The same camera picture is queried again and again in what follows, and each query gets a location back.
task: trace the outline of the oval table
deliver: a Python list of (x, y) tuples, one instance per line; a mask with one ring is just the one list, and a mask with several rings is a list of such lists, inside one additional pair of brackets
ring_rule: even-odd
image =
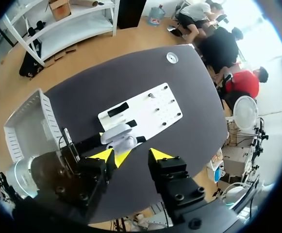
[[(177, 55), (176, 64), (166, 59), (168, 52)], [(227, 138), (222, 104), (190, 45), (118, 57), (84, 70), (46, 93), (59, 126), (68, 128), (73, 141), (79, 142), (103, 132), (98, 113), (163, 83), (170, 86), (183, 118), (129, 154), (114, 172), (90, 223), (127, 216), (161, 200), (149, 173), (149, 148), (182, 157), (189, 174), (198, 174)]]

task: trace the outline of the white pegboard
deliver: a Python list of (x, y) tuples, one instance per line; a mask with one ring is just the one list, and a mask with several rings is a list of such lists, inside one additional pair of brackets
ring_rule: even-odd
[[(113, 117), (108, 116), (108, 111), (125, 102), (129, 106), (127, 110)], [(118, 124), (135, 120), (137, 126), (133, 127), (134, 135), (144, 136), (146, 140), (170, 127), (182, 117), (181, 109), (167, 83), (154, 87), (98, 114), (105, 131)]]

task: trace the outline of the red shirt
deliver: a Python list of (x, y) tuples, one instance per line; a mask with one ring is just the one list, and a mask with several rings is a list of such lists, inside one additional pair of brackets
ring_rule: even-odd
[(230, 92), (233, 89), (234, 91), (247, 92), (253, 99), (257, 97), (259, 92), (259, 79), (251, 71), (242, 70), (233, 74), (232, 81), (233, 88), (231, 81), (227, 81), (225, 84), (227, 92)]

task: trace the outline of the window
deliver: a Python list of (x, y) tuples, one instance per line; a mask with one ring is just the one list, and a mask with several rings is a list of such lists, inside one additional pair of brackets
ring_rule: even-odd
[(243, 59), (252, 67), (282, 56), (280, 37), (253, 0), (225, 0), (222, 5), (229, 23), (220, 24), (230, 32), (234, 27), (243, 32), (244, 39), (237, 43)]

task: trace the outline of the blue water jug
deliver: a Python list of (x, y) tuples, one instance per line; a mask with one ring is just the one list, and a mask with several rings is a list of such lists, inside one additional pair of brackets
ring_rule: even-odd
[(152, 7), (150, 10), (147, 23), (152, 26), (159, 26), (160, 21), (165, 17), (166, 12), (162, 9), (162, 5), (159, 7)]

